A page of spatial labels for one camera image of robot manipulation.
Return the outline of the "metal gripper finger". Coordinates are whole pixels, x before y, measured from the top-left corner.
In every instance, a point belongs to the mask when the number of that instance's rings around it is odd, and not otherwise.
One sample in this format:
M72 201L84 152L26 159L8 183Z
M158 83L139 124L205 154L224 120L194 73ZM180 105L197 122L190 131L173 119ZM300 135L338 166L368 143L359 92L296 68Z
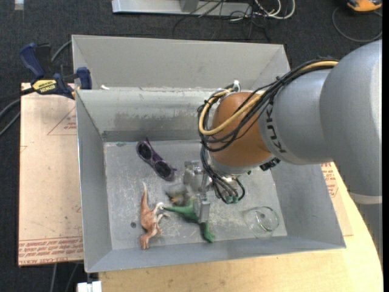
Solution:
M201 166L199 161L185 161L185 170L183 183L193 192L199 192L201 189Z
M198 223L206 223L209 219L211 202L206 195L197 194L194 199L194 212L198 218Z

